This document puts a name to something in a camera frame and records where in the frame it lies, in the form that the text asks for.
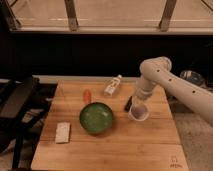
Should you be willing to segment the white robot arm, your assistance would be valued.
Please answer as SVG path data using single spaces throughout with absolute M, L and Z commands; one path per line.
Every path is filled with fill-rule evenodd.
M 213 93 L 175 76 L 171 68 L 167 57 L 144 60 L 140 64 L 141 77 L 136 82 L 133 99 L 146 101 L 155 86 L 160 85 L 213 126 Z

